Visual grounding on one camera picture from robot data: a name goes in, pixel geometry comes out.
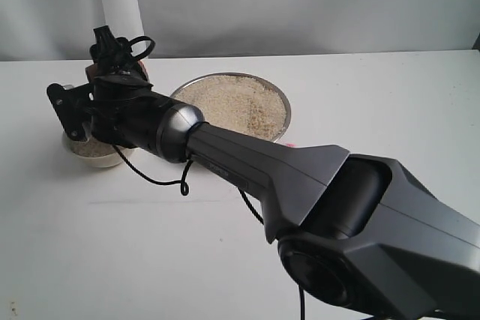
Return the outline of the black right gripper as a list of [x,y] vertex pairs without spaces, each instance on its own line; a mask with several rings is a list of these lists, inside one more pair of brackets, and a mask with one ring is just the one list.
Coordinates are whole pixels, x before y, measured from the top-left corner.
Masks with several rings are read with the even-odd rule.
[[94,29],[89,54],[93,65],[93,134],[101,141],[159,154],[158,128],[171,99],[152,91],[153,85],[127,65],[129,40],[115,37],[109,26]]

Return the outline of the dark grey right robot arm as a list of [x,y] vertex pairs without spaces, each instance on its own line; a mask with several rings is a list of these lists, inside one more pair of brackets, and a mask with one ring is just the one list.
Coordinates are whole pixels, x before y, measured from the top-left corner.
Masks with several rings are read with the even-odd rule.
[[313,297],[393,319],[479,317],[479,225],[398,160],[215,127],[136,76],[92,85],[94,135],[192,160],[257,199],[266,240]]

